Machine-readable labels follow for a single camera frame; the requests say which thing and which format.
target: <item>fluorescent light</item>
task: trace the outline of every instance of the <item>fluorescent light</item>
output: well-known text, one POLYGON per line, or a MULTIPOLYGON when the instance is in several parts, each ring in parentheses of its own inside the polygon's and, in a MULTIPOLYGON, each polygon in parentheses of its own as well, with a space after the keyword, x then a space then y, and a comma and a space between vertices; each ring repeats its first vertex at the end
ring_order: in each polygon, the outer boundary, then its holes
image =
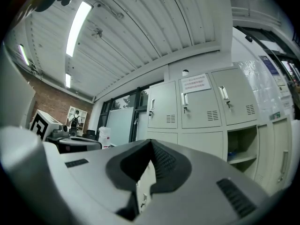
POLYGON ((20 47, 20 50, 21 50, 21 53, 22 53, 22 56, 23 56, 23 59, 24 59, 25 63, 29 66, 29 62, 28 62, 28 59, 26 57, 23 45, 20 44, 19 47, 20 47))
POLYGON ((71 75, 66 73, 66 87, 71 87, 71 75))
POLYGON ((73 57, 73 52, 75 49, 75 44, 78 38, 78 34, 80 32, 80 29, 83 25, 83 22, 88 15, 89 11, 91 10, 91 5, 82 2, 80 7, 77 10, 77 13, 75 15, 75 18, 72 23, 72 27, 70 30, 69 38, 67 39, 67 50, 66 53, 73 57))

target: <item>locker handle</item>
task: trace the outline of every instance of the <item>locker handle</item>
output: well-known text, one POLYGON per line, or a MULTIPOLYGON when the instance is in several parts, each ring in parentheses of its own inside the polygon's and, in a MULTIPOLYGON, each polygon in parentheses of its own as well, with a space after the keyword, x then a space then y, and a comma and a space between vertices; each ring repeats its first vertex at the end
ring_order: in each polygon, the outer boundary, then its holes
POLYGON ((187 106, 188 105, 188 94, 181 93, 181 100, 182 100, 182 105, 187 106))
POLYGON ((223 100, 228 100, 229 97, 228 97, 226 88, 224 86, 219 86, 219 90, 220 90, 223 100))
POLYGON ((283 176, 286 172, 286 167, 287 167, 288 153, 289 153, 289 151, 287 151, 287 150, 283 151, 283 159, 282 159, 282 164, 281 164, 281 169, 280 169, 281 175, 280 175, 279 179, 277 180, 277 182, 281 182, 283 180, 283 176))
POLYGON ((153 109, 154 109, 154 104, 155 104, 155 98, 154 98, 154 99, 151 99, 151 107, 150 107, 150 110, 153 110, 153 109))

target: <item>brick wall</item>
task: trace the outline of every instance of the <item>brick wall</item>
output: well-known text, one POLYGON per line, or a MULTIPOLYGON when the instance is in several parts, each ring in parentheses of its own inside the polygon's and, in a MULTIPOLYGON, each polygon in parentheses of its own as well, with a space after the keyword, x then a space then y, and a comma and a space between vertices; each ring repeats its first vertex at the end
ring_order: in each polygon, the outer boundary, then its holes
POLYGON ((51 87, 25 71, 20 70, 20 72, 36 91, 36 103, 34 105, 32 116, 34 116, 37 109, 39 109, 50 114, 57 121, 65 124, 70 106, 73 106, 88 112, 83 131, 85 132, 88 129, 93 104, 82 101, 63 91, 51 87))

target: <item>ceiling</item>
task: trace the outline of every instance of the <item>ceiling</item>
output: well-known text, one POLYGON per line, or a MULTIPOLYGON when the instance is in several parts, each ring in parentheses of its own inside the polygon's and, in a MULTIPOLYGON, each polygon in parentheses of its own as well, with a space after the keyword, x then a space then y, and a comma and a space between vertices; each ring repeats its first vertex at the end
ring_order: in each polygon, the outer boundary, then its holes
POLYGON ((211 0, 72 0, 66 7, 56 1, 15 27, 6 46, 22 63, 17 45, 23 44, 38 74, 64 84, 70 73, 72 89, 93 97, 163 56, 218 40, 223 23, 216 8, 211 0), (93 9, 69 57, 68 35, 82 1, 93 9))

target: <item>white plastic bag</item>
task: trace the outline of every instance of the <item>white plastic bag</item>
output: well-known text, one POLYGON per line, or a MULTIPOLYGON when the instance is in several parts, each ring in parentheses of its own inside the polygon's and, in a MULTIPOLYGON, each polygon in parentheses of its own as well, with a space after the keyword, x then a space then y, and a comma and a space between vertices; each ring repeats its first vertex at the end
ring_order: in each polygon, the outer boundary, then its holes
POLYGON ((109 127, 99 128, 99 142, 102 144, 102 148, 109 147, 111 145, 111 129, 109 127))

